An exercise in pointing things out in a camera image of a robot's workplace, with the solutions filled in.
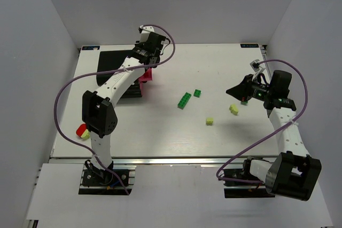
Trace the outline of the green upturned lego brick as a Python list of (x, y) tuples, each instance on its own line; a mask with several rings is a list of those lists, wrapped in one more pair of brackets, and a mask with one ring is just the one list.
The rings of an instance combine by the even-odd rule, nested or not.
[(240, 102), (240, 104), (242, 104), (242, 105), (245, 105), (245, 106), (246, 106), (246, 105), (248, 105), (248, 101), (241, 101), (241, 102)]

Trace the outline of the pink top drawer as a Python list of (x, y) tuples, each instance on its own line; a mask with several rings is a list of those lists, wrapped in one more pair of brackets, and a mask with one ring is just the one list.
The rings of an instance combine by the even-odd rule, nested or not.
[(152, 68), (149, 68), (139, 79), (138, 81), (140, 83), (146, 83), (148, 81), (152, 81), (153, 77), (152, 77)]

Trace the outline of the red yellow lego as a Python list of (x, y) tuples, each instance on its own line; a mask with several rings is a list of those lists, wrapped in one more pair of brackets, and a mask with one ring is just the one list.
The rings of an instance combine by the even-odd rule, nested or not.
[(90, 133), (85, 123), (81, 124), (78, 127), (78, 129), (76, 130), (76, 135), (82, 140), (87, 140), (90, 138)]

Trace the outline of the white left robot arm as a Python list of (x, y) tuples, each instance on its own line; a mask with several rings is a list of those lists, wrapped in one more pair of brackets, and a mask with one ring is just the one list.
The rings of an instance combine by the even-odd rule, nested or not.
[(82, 121), (90, 132), (93, 150), (88, 168), (102, 180), (112, 177), (106, 169), (113, 168), (110, 137), (118, 123), (114, 108), (127, 89), (144, 75), (145, 65), (159, 63), (165, 40), (166, 36), (155, 33), (151, 26), (143, 27), (140, 41), (120, 66), (123, 71), (114, 73), (97, 90), (86, 91), (82, 96)]

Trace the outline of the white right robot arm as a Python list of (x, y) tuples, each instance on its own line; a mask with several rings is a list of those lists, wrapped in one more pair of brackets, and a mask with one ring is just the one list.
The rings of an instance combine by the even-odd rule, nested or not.
[(263, 102), (268, 118), (276, 132), (279, 151), (274, 162), (249, 156), (241, 169), (224, 169), (220, 176), (231, 192), (227, 198), (285, 196), (309, 200), (322, 169), (320, 160), (310, 156), (295, 122), (296, 106), (288, 98), (292, 75), (286, 71), (273, 72), (269, 83), (262, 72), (249, 74), (226, 93), (243, 103), (254, 98)]

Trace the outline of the pale yellow studded lego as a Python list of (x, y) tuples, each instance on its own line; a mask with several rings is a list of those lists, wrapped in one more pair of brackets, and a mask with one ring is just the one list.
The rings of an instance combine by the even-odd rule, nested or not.
[(229, 106), (229, 111), (230, 111), (233, 115), (238, 115), (238, 112), (239, 112), (239, 110), (238, 110), (238, 108), (237, 108), (237, 106), (236, 106), (235, 104), (231, 104), (231, 105)]

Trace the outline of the right blue corner label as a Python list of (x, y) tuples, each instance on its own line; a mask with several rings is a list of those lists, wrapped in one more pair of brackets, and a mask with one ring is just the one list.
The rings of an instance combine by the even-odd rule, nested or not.
[(240, 47), (241, 48), (259, 48), (259, 45), (255, 43), (241, 43)]

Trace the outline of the blue corner label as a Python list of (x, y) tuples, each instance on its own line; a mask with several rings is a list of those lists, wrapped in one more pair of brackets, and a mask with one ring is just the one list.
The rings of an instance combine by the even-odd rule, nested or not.
[(95, 45), (95, 46), (83, 46), (82, 47), (82, 51), (93, 51), (93, 50), (99, 50), (100, 49), (100, 46), (97, 46), (97, 45)]
[(255, 43), (241, 43), (240, 47), (241, 48), (259, 48), (259, 45)]

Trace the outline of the pale yellow lego brick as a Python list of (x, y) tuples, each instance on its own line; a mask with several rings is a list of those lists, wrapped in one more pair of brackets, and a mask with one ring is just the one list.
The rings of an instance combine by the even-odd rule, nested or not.
[(205, 123), (206, 125), (213, 125), (214, 119), (212, 117), (207, 117)]

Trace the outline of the small green square lego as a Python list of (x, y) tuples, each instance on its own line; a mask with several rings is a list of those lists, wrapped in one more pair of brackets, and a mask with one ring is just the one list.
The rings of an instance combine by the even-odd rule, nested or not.
[(201, 91), (198, 89), (195, 89), (193, 96), (199, 98), (201, 96)]

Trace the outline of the long green lego brick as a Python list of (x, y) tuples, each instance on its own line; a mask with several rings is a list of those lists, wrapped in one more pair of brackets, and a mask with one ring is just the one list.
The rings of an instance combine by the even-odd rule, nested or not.
[(190, 98), (191, 98), (191, 94), (186, 92), (181, 98), (181, 100), (178, 102), (177, 107), (180, 109), (184, 109), (184, 107), (187, 105)]

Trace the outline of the left blue corner label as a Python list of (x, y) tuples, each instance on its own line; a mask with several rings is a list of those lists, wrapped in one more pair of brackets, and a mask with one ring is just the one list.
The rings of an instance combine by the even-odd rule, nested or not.
[(100, 46), (97, 46), (97, 45), (95, 45), (95, 46), (83, 46), (82, 47), (82, 51), (93, 51), (93, 50), (99, 50), (100, 49)]

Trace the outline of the aluminium table frame rail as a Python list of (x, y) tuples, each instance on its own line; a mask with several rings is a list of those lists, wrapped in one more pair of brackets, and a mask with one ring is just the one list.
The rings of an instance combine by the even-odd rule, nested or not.
[[(273, 159), (277, 142), (253, 143), (273, 131), (262, 102), (255, 99), (229, 111), (235, 98), (226, 94), (252, 72), (250, 63), (262, 59), (258, 48), (239, 44), (180, 44), (168, 47), (169, 61), (152, 71), (140, 98), (121, 99), (118, 125), (111, 137), (115, 163), (223, 163), (242, 150), (247, 155)], [(194, 97), (195, 89), (201, 91)], [(184, 109), (177, 107), (191, 94)], [(207, 117), (214, 119), (206, 125)]]

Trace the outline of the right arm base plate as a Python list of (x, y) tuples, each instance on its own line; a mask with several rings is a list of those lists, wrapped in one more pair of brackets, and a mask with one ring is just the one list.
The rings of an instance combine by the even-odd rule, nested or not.
[[(242, 168), (224, 169), (219, 174), (220, 178), (232, 178), (241, 180), (256, 180), (253, 176), (245, 176)], [(267, 193), (264, 183), (251, 184), (231, 180), (224, 180), (224, 197), (226, 199), (253, 199), (253, 198), (274, 198)]]

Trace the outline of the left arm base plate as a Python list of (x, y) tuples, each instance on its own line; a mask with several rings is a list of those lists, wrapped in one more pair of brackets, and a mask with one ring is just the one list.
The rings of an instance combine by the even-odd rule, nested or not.
[(110, 172), (93, 167), (90, 160), (83, 165), (83, 171), (79, 186), (79, 195), (123, 195), (128, 196), (134, 184), (135, 171), (132, 169), (113, 169), (120, 177), (128, 193), (121, 185), (119, 179)]

